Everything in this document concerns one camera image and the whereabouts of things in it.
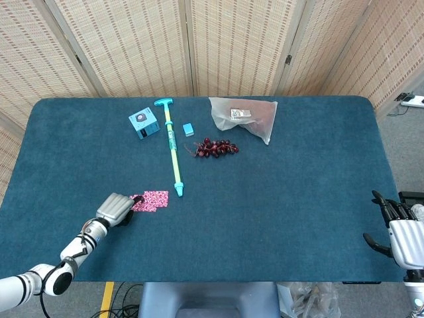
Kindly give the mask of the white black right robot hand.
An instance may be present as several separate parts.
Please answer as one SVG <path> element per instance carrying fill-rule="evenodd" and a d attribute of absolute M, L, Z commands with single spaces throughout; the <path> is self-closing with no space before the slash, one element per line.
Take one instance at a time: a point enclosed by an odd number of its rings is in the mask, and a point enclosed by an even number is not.
<path fill-rule="evenodd" d="M 377 243 L 368 233 L 363 234 L 366 244 L 374 251 L 395 260 L 405 270 L 424 270 L 424 205 L 412 207 L 387 199 L 376 190 L 373 202 L 380 207 L 390 245 Z"/>

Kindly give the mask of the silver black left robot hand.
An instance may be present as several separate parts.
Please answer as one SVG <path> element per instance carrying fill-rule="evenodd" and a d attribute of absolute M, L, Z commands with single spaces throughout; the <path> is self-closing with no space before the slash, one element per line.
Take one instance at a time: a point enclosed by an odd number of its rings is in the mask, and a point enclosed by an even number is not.
<path fill-rule="evenodd" d="M 133 207 L 143 202 L 144 198 L 141 195 L 131 199 L 125 195 L 112 193 L 97 209 L 95 219 L 106 229 L 127 226 L 134 215 Z"/>

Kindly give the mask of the black box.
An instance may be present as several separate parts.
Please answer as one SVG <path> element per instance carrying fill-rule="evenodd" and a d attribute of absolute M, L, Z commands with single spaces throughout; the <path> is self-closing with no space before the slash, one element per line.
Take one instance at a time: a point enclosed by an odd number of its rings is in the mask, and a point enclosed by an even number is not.
<path fill-rule="evenodd" d="M 400 191 L 398 195 L 400 201 L 409 207 L 416 204 L 424 205 L 424 192 Z"/>

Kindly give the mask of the green blue toy water pump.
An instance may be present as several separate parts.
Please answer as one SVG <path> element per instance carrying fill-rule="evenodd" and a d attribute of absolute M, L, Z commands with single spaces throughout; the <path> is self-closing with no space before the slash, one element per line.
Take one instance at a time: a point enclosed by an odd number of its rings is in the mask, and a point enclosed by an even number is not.
<path fill-rule="evenodd" d="M 180 167 L 178 163 L 178 154 L 177 154 L 177 144 L 176 144 L 176 136 L 174 132 L 174 124 L 171 120 L 170 115 L 170 105 L 173 103 L 172 98 L 163 98 L 154 102 L 154 105 L 157 107 L 162 107 L 164 110 L 165 116 L 165 127 L 168 135 L 168 144 L 170 148 L 170 154 L 172 158 L 172 167 L 174 172 L 174 189 L 178 195 L 178 197 L 182 197 L 184 194 L 184 183 L 180 176 Z"/>

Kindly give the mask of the light blue cardboard box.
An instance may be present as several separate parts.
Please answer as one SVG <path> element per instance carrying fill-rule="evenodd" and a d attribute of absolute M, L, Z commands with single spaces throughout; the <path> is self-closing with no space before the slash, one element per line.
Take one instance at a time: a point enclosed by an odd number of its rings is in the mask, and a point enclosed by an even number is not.
<path fill-rule="evenodd" d="M 149 107 L 130 115 L 129 121 L 141 140 L 160 130 L 158 121 Z"/>

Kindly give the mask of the yellow floor tape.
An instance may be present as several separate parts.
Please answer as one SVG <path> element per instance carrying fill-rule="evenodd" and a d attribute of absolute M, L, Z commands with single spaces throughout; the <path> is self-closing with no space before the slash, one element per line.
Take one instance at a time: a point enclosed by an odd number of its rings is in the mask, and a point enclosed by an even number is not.
<path fill-rule="evenodd" d="M 109 318 L 114 285 L 114 282 L 105 283 L 99 318 Z"/>

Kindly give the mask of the crumpled clear plastic bag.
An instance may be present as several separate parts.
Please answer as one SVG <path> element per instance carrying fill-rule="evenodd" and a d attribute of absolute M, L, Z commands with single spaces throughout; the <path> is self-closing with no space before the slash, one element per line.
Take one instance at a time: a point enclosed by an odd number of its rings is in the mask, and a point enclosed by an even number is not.
<path fill-rule="evenodd" d="M 281 318 L 341 318 L 332 282 L 278 282 Z"/>

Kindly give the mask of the woven bamboo screen panel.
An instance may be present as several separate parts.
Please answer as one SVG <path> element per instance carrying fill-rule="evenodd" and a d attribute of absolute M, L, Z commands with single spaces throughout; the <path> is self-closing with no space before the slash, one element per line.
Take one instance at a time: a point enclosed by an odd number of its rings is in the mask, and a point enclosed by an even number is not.
<path fill-rule="evenodd" d="M 25 130 L 0 111 L 0 206 L 17 161 Z"/>
<path fill-rule="evenodd" d="M 25 129 L 41 99 L 97 92 L 42 0 L 0 0 L 0 113 Z"/>
<path fill-rule="evenodd" d="M 194 94 L 185 0 L 42 0 L 100 97 Z"/>
<path fill-rule="evenodd" d="M 424 0 L 371 0 L 321 93 L 367 98 L 377 116 L 424 75 Z"/>
<path fill-rule="evenodd" d="M 276 95 L 318 95 L 370 0 L 300 0 Z M 292 55 L 286 65 L 287 55 Z"/>
<path fill-rule="evenodd" d="M 307 0 L 179 0 L 194 96 L 274 95 Z"/>

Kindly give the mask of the dark red grape bunch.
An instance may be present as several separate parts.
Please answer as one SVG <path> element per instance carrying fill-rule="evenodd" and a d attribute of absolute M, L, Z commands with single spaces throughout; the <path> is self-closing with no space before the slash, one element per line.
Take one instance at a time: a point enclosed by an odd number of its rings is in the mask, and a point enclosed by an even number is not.
<path fill-rule="evenodd" d="M 212 140 L 208 137 L 201 142 L 193 143 L 192 147 L 184 145 L 185 150 L 195 158 L 219 158 L 227 154 L 237 154 L 239 148 L 230 140 Z"/>

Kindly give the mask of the white power strip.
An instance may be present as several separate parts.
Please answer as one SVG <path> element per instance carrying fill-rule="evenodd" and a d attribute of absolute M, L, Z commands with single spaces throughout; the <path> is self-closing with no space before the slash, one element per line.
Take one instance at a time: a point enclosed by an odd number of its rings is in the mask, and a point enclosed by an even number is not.
<path fill-rule="evenodd" d="M 408 95 L 401 102 L 401 106 L 404 107 L 415 107 L 424 109 L 424 96 L 421 95 Z"/>

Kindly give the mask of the teal blue table cloth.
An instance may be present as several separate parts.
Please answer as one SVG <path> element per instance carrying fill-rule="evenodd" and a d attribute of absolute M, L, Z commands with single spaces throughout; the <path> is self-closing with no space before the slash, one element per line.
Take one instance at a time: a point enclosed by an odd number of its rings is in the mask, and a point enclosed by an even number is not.
<path fill-rule="evenodd" d="M 141 140 L 129 121 L 145 107 L 163 121 L 152 98 L 40 100 L 0 207 L 0 278 L 56 265 L 111 193 L 162 190 L 168 206 L 111 229 L 78 280 L 401 281 L 404 270 L 363 239 L 390 241 L 372 191 L 398 196 L 371 102 L 277 102 L 265 145 L 239 127 L 218 130 L 208 98 L 175 98 L 178 197 L 166 131 Z M 206 137 L 239 152 L 195 158 L 185 150 Z"/>

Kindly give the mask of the translucent plastic bag with contents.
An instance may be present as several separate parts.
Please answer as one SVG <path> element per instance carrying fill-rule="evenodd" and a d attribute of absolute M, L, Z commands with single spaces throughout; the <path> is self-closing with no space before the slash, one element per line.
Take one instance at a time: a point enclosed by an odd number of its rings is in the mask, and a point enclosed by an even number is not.
<path fill-rule="evenodd" d="M 236 126 L 269 145 L 278 108 L 277 101 L 209 97 L 211 116 L 220 131 Z"/>

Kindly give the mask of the grey blue robot pedestal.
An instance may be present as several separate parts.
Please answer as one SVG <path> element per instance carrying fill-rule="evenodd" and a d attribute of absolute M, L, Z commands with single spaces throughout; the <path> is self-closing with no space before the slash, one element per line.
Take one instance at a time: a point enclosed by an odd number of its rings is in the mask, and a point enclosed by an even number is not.
<path fill-rule="evenodd" d="M 274 282 L 147 282 L 138 318 L 281 318 Z"/>

